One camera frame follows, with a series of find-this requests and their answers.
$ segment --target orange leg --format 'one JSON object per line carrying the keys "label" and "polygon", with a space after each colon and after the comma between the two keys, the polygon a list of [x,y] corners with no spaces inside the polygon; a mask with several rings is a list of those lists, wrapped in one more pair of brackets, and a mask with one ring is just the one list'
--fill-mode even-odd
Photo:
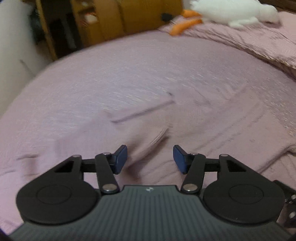
{"label": "orange leg", "polygon": [[189,20],[189,21],[186,21],[186,22],[183,22],[183,23],[176,24],[172,28],[172,30],[170,31],[170,35],[171,36],[176,36],[178,34],[181,34],[184,30],[190,28],[191,26],[196,25],[196,24],[200,24],[200,23],[202,23],[201,18],[193,19],[193,20]]}
{"label": "orange leg", "polygon": [[181,15],[185,18],[192,18],[192,17],[201,17],[201,15],[193,10],[183,10]]}

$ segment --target gray ribbed panel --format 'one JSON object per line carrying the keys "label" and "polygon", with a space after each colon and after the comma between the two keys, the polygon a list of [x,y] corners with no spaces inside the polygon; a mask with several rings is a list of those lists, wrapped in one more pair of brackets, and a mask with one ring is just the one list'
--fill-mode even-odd
{"label": "gray ribbed panel", "polygon": [[126,186],[104,196],[84,218],[67,225],[41,227],[26,223],[11,237],[19,241],[158,241],[231,240],[286,241],[289,234],[276,223],[240,227],[216,219],[196,196],[175,186]]}

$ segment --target white plush toy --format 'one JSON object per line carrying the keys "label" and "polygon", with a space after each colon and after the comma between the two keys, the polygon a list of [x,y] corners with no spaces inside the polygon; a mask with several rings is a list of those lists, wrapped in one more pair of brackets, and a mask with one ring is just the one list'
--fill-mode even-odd
{"label": "white plush toy", "polygon": [[198,0],[191,1],[191,9],[200,13],[203,21],[228,24],[233,28],[260,22],[279,22],[274,6],[261,4],[258,0]]}

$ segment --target black circular disc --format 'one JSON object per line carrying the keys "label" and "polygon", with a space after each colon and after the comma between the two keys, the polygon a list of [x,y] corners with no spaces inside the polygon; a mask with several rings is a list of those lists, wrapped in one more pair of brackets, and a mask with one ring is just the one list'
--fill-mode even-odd
{"label": "black circular disc", "polygon": [[17,194],[21,216],[39,224],[64,224],[89,213],[97,202],[95,189],[80,179],[55,176],[35,179]]}
{"label": "black circular disc", "polygon": [[238,224],[276,219],[284,204],[280,187],[265,178],[252,178],[254,176],[242,173],[235,176],[217,180],[205,189],[206,207],[214,215]]}

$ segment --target bed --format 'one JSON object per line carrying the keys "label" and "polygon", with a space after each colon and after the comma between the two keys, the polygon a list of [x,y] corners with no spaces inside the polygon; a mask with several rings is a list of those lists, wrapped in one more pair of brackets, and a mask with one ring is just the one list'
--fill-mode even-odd
{"label": "bed", "polygon": [[[20,174],[19,155],[28,149],[45,150],[101,110],[158,99],[178,82],[192,88],[197,83],[219,88],[227,82],[233,90],[248,85],[290,136],[296,135],[294,79],[246,52],[206,39],[172,38],[159,30],[105,42],[54,62],[0,119],[1,228],[11,232],[22,222],[15,195],[27,181]],[[263,174],[296,188],[293,161],[279,160]]]}

